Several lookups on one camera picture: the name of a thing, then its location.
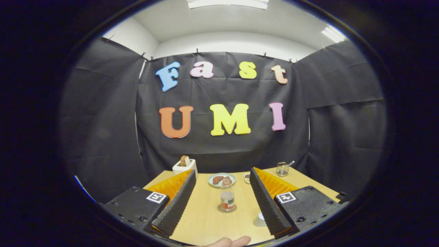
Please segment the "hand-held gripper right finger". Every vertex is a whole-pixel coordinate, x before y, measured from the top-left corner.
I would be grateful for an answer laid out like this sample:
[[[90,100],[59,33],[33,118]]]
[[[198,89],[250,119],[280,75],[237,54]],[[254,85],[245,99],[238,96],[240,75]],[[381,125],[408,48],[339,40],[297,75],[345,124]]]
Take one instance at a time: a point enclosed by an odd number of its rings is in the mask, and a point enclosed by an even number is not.
[[[265,224],[276,239],[311,228],[342,207],[313,186],[297,188],[256,167],[250,170],[249,181]]]

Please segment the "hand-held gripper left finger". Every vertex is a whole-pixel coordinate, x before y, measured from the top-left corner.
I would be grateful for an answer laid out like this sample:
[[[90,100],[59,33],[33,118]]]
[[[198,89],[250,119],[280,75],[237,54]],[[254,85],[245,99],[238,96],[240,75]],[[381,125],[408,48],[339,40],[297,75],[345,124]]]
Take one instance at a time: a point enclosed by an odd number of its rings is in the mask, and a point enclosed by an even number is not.
[[[195,171],[187,170],[147,189],[132,187],[100,206],[132,228],[169,238],[180,222],[195,184]]]

